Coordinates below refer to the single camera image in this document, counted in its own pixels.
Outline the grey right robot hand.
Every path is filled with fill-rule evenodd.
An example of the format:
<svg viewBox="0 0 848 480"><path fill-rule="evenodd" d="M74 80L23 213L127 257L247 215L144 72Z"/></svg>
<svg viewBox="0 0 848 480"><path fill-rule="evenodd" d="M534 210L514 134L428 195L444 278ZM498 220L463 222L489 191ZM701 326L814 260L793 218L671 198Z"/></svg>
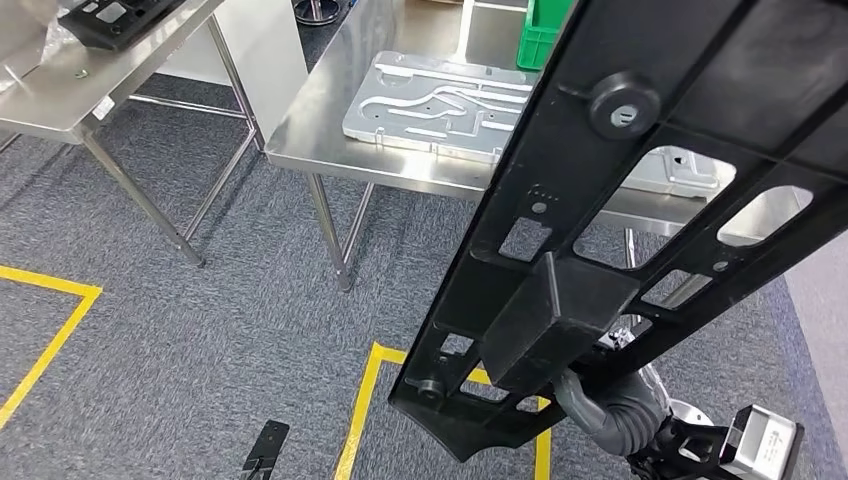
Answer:
<svg viewBox="0 0 848 480"><path fill-rule="evenodd" d="M608 450L636 450L659 432L670 415L670 398L647 364L597 394L588 394L578 373L565 370L554 381L556 400L574 423Z"/></svg>

